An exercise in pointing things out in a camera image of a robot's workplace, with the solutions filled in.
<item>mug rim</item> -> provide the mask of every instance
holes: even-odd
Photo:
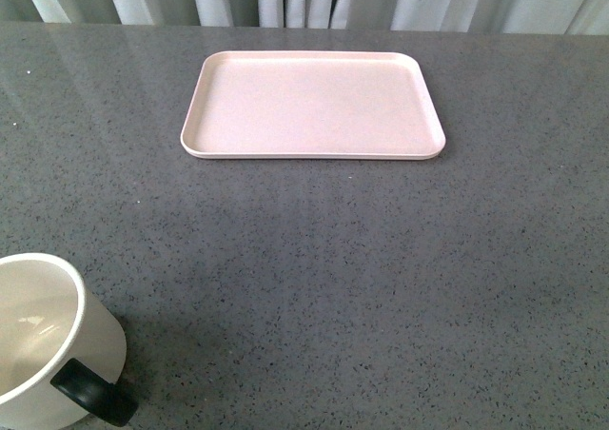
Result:
[[[34,375],[32,375],[27,381],[22,382],[21,384],[12,388],[3,395],[0,395],[0,405],[3,405],[4,403],[15,399],[16,397],[30,390],[32,387],[43,381],[49,375],[49,373],[59,365],[59,363],[64,359],[64,357],[74,344],[76,336],[78,335],[78,332],[80,332],[80,328],[83,324],[83,319],[85,318],[85,309],[87,307],[87,290],[85,288],[85,283],[78,270],[67,260],[43,252],[25,252],[1,258],[0,265],[15,262],[32,261],[45,262],[47,264],[54,264],[56,266],[59,266],[71,277],[72,282],[76,287],[76,315],[74,317],[72,327],[70,328],[69,333],[66,336],[66,339],[62,342],[57,352],[40,370],[38,370]]]

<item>tray rim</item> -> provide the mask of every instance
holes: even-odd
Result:
[[[433,114],[431,118],[431,132],[434,137],[436,147],[430,153],[381,153],[381,152],[212,152],[194,149],[190,147],[185,139],[191,116],[197,102],[198,93],[206,79],[206,66],[216,63],[216,59],[227,59],[232,56],[237,58],[255,57],[259,59],[272,59],[273,57],[285,59],[336,59],[336,60],[370,60],[375,57],[379,60],[391,61],[402,60],[406,64],[413,66],[414,73],[417,75],[415,82],[423,87],[422,101],[427,104],[423,106],[424,115]],[[413,57],[397,51],[334,51],[334,50],[307,50],[307,49],[272,49],[272,50],[223,50],[210,54],[201,66],[201,71],[193,90],[192,98],[187,110],[187,116],[180,133],[180,142],[186,152],[194,157],[201,159],[342,159],[342,160],[406,160],[421,161],[432,159],[438,156],[446,145],[446,136],[438,118],[437,111],[429,94],[429,89],[422,76],[421,66]]]

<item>curtain fold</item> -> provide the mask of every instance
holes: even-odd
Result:
[[[609,0],[0,0],[0,19],[609,34]]]

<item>countertop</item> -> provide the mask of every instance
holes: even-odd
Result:
[[[196,159],[229,49],[408,54],[447,145]],[[129,428],[609,425],[609,37],[2,23],[0,53],[0,252],[119,319]]]

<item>pink tray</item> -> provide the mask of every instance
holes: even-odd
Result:
[[[336,51],[209,56],[181,139],[214,159],[428,159],[446,142],[414,59]]]

